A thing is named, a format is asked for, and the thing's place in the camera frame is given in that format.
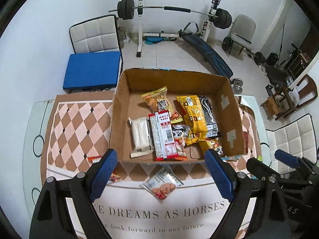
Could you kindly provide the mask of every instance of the checkered table runner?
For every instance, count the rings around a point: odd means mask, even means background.
[[[92,165],[87,158],[103,156],[108,149],[111,105],[110,101],[59,102],[50,133],[47,164],[75,174],[86,172]],[[243,105],[239,109],[243,130],[249,132],[248,154],[236,162],[229,162],[235,171],[245,170],[249,158],[261,155],[253,112]],[[118,163],[114,172],[122,180],[146,181],[160,168],[154,164]],[[171,168],[180,180],[210,177],[204,163],[179,163]]]
[[[88,157],[103,156],[111,131],[110,101],[59,103],[51,128],[47,163],[74,172],[86,172]]]

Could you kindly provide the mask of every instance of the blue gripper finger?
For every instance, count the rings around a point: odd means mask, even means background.
[[[211,173],[221,196],[231,202],[234,199],[233,190],[236,188],[236,178],[232,172],[224,169],[224,167],[229,164],[224,163],[213,149],[206,151],[205,164]]]
[[[109,149],[106,154],[108,153],[107,158],[102,163],[100,169],[98,170],[95,178],[92,180],[91,183],[91,190],[90,190],[90,201],[94,202],[96,199],[100,198],[105,186],[114,171],[114,168],[117,165],[117,153],[113,149]]]
[[[297,169],[299,167],[299,159],[295,156],[292,156],[292,155],[286,153],[285,151],[283,151],[281,149],[278,149],[275,152],[275,158],[278,161],[288,165],[291,168]]]

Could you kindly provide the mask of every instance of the black weight plate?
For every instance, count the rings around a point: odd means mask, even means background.
[[[213,19],[213,24],[216,28],[220,28],[222,27],[223,23],[225,22],[225,18],[224,18],[224,10],[218,8],[216,10],[215,15],[217,16],[217,18],[214,17]]]
[[[223,43],[221,44],[221,47],[224,51],[228,51],[230,49],[231,44],[232,40],[230,39],[230,37],[225,37]]]
[[[226,13],[227,13],[227,21],[226,21],[225,28],[229,28],[232,25],[232,16],[230,15],[228,11],[226,11]]]
[[[263,56],[263,54],[261,52],[257,52],[254,56],[254,61],[256,63],[256,65],[261,65],[264,61],[265,57]]]
[[[134,0],[126,0],[126,8],[125,8],[125,12],[126,12],[126,18],[128,20],[131,20],[134,18]]]
[[[127,20],[126,17],[126,0],[122,0],[119,2],[120,4],[117,4],[117,15],[119,16],[119,18],[123,19],[123,20]]]
[[[227,25],[227,21],[228,21],[228,11],[223,10],[224,13],[224,18],[225,18],[225,22],[223,23],[223,25],[221,26],[221,29],[226,29],[226,25]]]

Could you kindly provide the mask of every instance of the weight plate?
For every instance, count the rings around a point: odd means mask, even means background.
[[[126,8],[125,8],[125,12],[126,12],[126,18],[128,20],[131,20],[134,18],[134,0],[126,0]]]
[[[119,16],[119,18],[123,20],[127,20],[125,8],[126,8],[126,0],[122,0],[119,2],[119,4],[117,4],[117,15]]]
[[[224,29],[227,22],[227,13],[225,10],[223,10],[222,19],[224,19],[224,21],[221,23],[220,28]]]
[[[242,88],[239,85],[234,85],[232,87],[232,91],[234,94],[241,94],[242,93]]]
[[[226,11],[226,13],[227,13],[227,21],[226,21],[225,28],[229,28],[230,25],[232,25],[232,16],[230,15],[230,13],[228,11]]]
[[[233,83],[234,85],[239,85],[240,87],[242,87],[242,86],[244,85],[243,80],[240,79],[240,78],[234,78],[234,79],[232,80],[232,83]]]
[[[231,44],[232,40],[230,39],[230,37],[225,37],[223,43],[221,44],[221,47],[224,51],[228,51],[230,49]]]
[[[224,18],[224,10],[221,8],[217,8],[215,15],[217,18],[213,19],[213,24],[216,28],[221,28],[222,25],[226,22]]]
[[[259,66],[265,61],[265,57],[263,56],[263,54],[261,52],[257,52],[254,56],[254,61],[255,61],[256,65]]]

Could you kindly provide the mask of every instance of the screw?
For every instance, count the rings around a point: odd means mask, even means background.
[[[244,174],[243,172],[239,172],[237,173],[237,177],[243,179],[246,177],[246,174]]]
[[[53,182],[54,181],[54,178],[51,176],[51,177],[49,177],[49,178],[47,178],[47,183],[51,183],[51,182]]]
[[[275,182],[276,182],[276,179],[275,179],[274,177],[269,177],[268,179],[269,179],[269,181],[272,182],[272,183],[275,183]]]
[[[85,177],[85,172],[79,172],[79,173],[77,174],[77,177],[78,177],[78,178],[84,178],[84,177]]]

